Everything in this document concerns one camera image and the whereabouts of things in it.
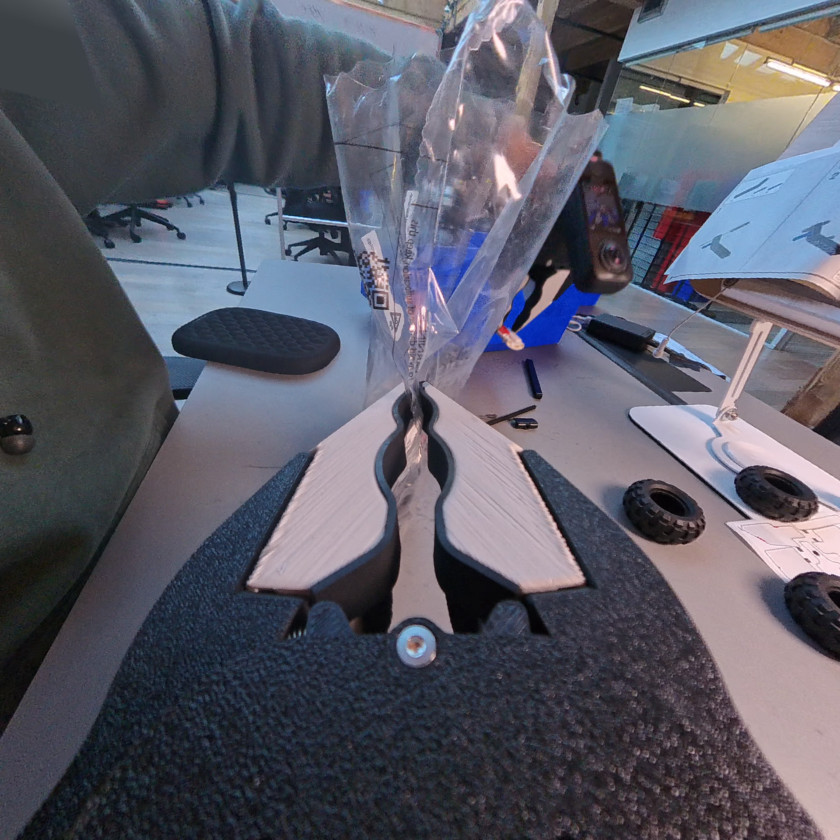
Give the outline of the black office chair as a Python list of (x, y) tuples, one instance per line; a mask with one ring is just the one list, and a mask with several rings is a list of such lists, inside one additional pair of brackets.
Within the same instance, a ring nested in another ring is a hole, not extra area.
[(132, 242), (138, 244), (142, 237), (138, 233), (142, 222), (146, 221), (158, 224), (167, 231), (174, 233), (178, 239), (185, 240), (186, 234), (177, 226), (173, 225), (167, 217), (160, 215), (159, 211), (173, 208), (175, 200), (171, 198), (155, 198), (148, 202), (131, 203), (121, 209), (101, 215), (99, 210), (94, 209), (82, 220), (88, 232), (93, 237), (101, 238), (105, 249), (115, 249), (116, 245), (111, 237), (111, 231), (116, 228), (127, 228)]
[[(356, 265), (339, 186), (317, 186), (312, 189), (278, 187), (275, 192), (278, 210), (266, 215), (265, 223), (270, 224), (272, 217), (278, 217), (283, 258), (297, 261), (301, 256), (317, 250), (320, 256), (329, 256), (339, 264), (342, 264), (340, 254), (345, 254), (348, 264)], [(315, 235), (287, 244), (285, 233), (289, 223), (309, 228)]]

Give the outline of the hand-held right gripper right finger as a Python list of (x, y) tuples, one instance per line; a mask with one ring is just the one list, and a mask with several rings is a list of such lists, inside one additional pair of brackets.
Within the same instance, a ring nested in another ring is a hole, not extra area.
[(421, 402), (440, 486), (434, 570), (453, 629), (479, 630), (501, 601), (584, 586), (522, 449), (429, 384)]

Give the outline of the instruction booklet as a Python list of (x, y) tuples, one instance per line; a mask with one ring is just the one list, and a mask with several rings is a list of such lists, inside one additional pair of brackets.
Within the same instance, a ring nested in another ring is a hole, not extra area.
[(838, 303), (839, 145), (758, 167), (709, 216), (666, 271), (711, 297), (724, 280), (794, 283)]

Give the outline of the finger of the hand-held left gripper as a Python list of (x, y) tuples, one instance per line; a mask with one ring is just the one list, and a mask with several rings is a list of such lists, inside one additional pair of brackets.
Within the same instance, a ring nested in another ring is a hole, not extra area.
[(538, 347), (558, 343), (571, 319), (570, 303), (562, 295), (571, 285), (570, 271), (553, 263), (535, 263), (522, 282), (506, 315), (506, 327), (513, 334), (512, 348)]

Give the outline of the person's left forearm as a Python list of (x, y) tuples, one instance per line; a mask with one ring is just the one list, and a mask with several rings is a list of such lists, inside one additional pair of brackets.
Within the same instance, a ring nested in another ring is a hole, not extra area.
[(389, 56), (268, 2), (71, 2), (99, 103), (2, 94), (2, 187), (81, 212), (197, 192), (339, 180), (324, 77)]

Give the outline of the person's torso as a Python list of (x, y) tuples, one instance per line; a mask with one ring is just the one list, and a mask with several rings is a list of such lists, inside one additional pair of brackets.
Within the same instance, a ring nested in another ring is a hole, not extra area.
[(2, 728), (175, 419), (161, 354), (64, 189), (2, 113)]

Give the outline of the white sticker sheet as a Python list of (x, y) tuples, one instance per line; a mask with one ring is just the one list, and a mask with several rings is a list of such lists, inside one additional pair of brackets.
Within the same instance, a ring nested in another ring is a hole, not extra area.
[(807, 572), (839, 575), (836, 511), (819, 511), (802, 522), (751, 518), (730, 521), (728, 527), (783, 581)]

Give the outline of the large clear plastic bag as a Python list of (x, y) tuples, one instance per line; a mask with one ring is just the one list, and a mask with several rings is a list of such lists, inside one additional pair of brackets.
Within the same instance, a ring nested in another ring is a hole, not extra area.
[(465, 385), (604, 125), (569, 115), (529, 2), (482, 2), (448, 64), (418, 55), (326, 76), (340, 186), (371, 314), (366, 404)]

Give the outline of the black power adapter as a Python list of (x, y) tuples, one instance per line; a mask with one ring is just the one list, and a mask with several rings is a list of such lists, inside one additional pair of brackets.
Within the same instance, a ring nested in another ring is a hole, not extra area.
[(656, 344), (655, 330), (610, 313), (590, 318), (584, 330), (594, 339), (635, 353), (645, 352), (648, 347)]

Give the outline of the white stand base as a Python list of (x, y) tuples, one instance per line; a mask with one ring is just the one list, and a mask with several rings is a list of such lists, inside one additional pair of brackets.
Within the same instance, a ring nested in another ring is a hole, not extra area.
[(760, 515), (742, 501), (734, 487), (744, 467), (771, 466), (789, 473), (814, 490), (819, 514), (838, 514), (837, 456), (824, 459), (826, 441), (809, 429), (780, 426), (786, 418), (764, 422), (737, 406), (763, 343), (773, 325), (838, 348), (838, 306), (830, 301), (797, 297), (766, 286), (732, 286), (722, 296), (730, 308), (754, 319), (749, 343), (728, 391), (719, 405), (638, 406), (631, 420), (678, 461), (750, 519)]

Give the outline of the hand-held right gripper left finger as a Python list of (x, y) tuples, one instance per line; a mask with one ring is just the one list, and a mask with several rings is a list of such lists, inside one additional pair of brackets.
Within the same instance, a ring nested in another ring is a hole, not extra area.
[(400, 566), (392, 488), (412, 417), (399, 385), (315, 448), (247, 590), (334, 602), (350, 620), (389, 599)]

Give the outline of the black toy tire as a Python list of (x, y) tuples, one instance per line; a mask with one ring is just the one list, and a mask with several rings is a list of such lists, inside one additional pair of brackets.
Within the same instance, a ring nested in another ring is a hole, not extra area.
[(809, 486), (781, 469), (766, 465), (740, 470), (734, 487), (751, 509), (779, 522), (803, 522), (819, 508), (817, 496)]
[(623, 495), (627, 519), (646, 538), (661, 544), (688, 544), (706, 527), (704, 511), (683, 490), (660, 479), (641, 479)]
[(785, 585), (784, 601), (804, 633), (839, 659), (839, 577), (823, 572), (798, 574)]

